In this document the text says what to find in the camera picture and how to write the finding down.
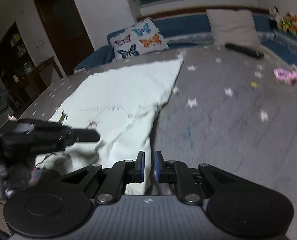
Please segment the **left gloved hand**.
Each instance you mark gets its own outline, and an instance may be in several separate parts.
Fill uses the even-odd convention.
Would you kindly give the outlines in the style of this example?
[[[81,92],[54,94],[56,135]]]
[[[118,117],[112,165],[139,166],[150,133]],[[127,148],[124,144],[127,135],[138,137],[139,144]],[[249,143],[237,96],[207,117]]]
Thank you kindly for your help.
[[[10,164],[0,161],[0,200],[59,176],[54,170],[37,168],[35,162],[36,157],[25,157]]]

